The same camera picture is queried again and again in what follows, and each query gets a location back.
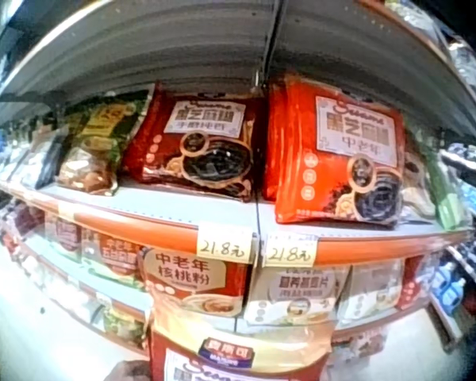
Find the metal shelf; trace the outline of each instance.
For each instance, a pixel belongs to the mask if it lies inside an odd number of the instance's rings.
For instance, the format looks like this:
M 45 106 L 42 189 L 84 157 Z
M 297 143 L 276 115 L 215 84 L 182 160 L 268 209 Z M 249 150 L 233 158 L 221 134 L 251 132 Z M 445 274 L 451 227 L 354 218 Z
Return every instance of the metal shelf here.
M 445 55 L 387 8 L 372 0 L 279 1 L 93 2 L 39 42 L 2 94 L 11 100 L 55 91 L 71 102 L 156 80 L 172 90 L 247 91 L 271 56 L 273 71 L 295 69 L 476 138 L 472 90 Z M 0 102 L 0 124 L 41 110 Z

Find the beige package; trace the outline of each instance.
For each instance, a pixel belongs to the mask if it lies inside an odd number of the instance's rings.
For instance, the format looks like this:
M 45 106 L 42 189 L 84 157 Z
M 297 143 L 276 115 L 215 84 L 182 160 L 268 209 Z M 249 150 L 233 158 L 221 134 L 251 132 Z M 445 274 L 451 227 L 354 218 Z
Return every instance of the beige package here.
M 340 300 L 342 323 L 395 307 L 401 295 L 403 274 L 404 260 L 353 266 Z
M 244 318 L 250 325 L 308 325 L 333 320 L 348 266 L 257 267 Z

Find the plastic bag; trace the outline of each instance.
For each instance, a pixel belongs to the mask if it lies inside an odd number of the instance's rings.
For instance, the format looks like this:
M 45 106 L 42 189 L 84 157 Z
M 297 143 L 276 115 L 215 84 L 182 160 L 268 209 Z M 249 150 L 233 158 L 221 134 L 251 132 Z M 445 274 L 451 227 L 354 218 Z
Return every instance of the plastic bag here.
M 401 115 L 340 89 L 286 77 L 285 159 L 278 223 L 331 218 L 394 223 L 401 211 Z
M 58 184 L 91 194 L 112 195 L 117 169 L 131 135 L 143 122 L 153 89 L 101 99 L 75 137 L 63 161 Z
M 251 96 L 167 95 L 154 121 L 143 180 L 249 201 L 262 105 Z

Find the upper shelf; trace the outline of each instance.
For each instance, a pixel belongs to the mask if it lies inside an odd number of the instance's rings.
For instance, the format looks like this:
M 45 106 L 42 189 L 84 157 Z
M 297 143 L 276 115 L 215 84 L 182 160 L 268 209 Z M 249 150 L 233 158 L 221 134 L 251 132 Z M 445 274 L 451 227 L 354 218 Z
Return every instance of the upper shelf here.
M 93 196 L 51 185 L 27 190 L 0 181 L 0 189 L 42 210 L 88 229 L 146 246 L 196 253 L 198 228 L 204 221 L 251 228 L 254 241 L 270 233 L 317 237 L 316 265 L 359 264 L 435 252 L 466 241 L 469 230 L 445 232 L 437 225 L 400 224 L 395 229 L 352 223 L 278 225 L 274 205 L 181 194 L 125 184 L 113 197 Z
M 172 90 L 247 91 L 272 43 L 275 70 L 339 84 L 425 125 L 476 138 L 475 94 L 435 45 L 384 6 L 291 1 L 275 28 L 278 9 L 274 0 L 97 0 L 43 38 L 2 95 L 56 92 L 71 102 L 156 80 Z M 268 38 L 276 30 L 278 38 Z M 41 110 L 0 102 L 0 124 Z

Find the orange package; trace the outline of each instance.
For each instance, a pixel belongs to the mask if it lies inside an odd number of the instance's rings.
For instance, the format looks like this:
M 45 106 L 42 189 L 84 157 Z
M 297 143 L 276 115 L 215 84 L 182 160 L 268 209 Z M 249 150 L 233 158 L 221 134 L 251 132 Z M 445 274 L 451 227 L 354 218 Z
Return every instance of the orange package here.
M 277 222 L 393 224 L 401 211 L 404 170 L 400 113 L 297 76 L 286 77 L 286 93 Z
M 267 161 L 264 172 L 263 197 L 274 201 L 277 198 L 282 152 L 284 150 L 283 134 L 286 123 L 286 88 L 273 84 L 269 96 L 270 116 L 267 134 Z

